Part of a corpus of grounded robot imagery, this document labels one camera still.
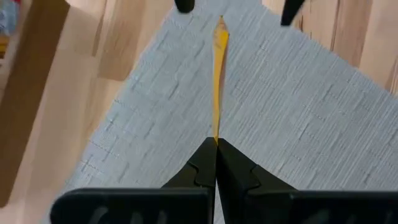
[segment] colorful object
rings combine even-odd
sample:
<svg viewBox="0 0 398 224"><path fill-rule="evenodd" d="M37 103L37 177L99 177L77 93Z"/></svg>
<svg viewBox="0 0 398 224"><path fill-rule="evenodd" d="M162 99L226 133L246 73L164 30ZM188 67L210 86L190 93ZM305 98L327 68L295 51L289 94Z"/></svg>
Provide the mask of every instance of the colorful object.
<svg viewBox="0 0 398 224"><path fill-rule="evenodd" d="M225 77L225 63L228 49L228 29L220 16L213 36L213 73L214 73L214 99L213 99L213 136L218 144L218 130L221 118L221 102Z"/></svg>

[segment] gray fabric mat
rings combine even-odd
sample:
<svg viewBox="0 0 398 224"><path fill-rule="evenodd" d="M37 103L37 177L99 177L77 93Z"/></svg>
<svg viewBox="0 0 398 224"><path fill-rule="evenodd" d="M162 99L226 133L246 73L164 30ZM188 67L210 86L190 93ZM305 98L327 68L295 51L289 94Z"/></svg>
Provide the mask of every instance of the gray fabric mat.
<svg viewBox="0 0 398 224"><path fill-rule="evenodd" d="M398 101L260 0L173 9L65 191L160 187L211 136L211 38L230 40L220 136L298 189L398 189ZM217 198L215 223L223 223Z"/></svg>

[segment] wooden floor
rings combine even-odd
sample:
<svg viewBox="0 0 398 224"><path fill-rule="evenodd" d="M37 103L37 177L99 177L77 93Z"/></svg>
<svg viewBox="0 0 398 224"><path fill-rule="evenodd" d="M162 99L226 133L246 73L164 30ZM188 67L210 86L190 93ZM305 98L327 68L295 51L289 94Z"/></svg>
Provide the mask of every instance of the wooden floor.
<svg viewBox="0 0 398 224"><path fill-rule="evenodd" d="M71 8L44 82L43 95L37 98L40 105L32 120L32 132L23 145L26 150L11 200L0 210L1 223L37 223L42 218L134 62L173 4L172 0L68 2ZM280 0L270 2L280 5ZM303 9L298 24L313 39L359 67L380 86L396 92L398 38L393 37L398 37L398 17L394 15L398 11L397 1L374 0L371 6L362 2L369 1L311 1ZM346 10L357 4L361 5L361 13L350 20ZM314 24L317 21L314 17L331 19ZM335 17L339 18L338 26ZM355 35L354 31L352 35L342 32L345 25L355 24L360 24ZM24 115L19 110L15 113Z"/></svg>

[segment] fabric texture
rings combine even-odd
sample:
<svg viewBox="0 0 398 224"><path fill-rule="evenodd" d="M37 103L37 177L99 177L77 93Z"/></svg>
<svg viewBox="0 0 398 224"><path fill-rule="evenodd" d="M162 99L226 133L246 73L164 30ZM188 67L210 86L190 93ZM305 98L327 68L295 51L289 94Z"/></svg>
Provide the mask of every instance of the fabric texture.
<svg viewBox="0 0 398 224"><path fill-rule="evenodd" d="M397 190L398 100L260 0L172 9L64 191L160 187L211 132L212 35L229 29L220 137L297 189ZM224 223L217 194L215 223Z"/></svg>

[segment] yellow tape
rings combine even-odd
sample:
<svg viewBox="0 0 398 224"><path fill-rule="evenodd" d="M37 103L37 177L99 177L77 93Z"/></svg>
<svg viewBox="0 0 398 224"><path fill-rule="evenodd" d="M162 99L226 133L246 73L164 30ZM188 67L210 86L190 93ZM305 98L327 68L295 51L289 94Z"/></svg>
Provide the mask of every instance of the yellow tape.
<svg viewBox="0 0 398 224"><path fill-rule="evenodd" d="M214 72L214 95L213 95L213 136L218 145L218 130L220 126L221 102L223 100L223 88L225 77L225 63L228 49L228 29L220 16L213 35L213 72Z"/></svg>

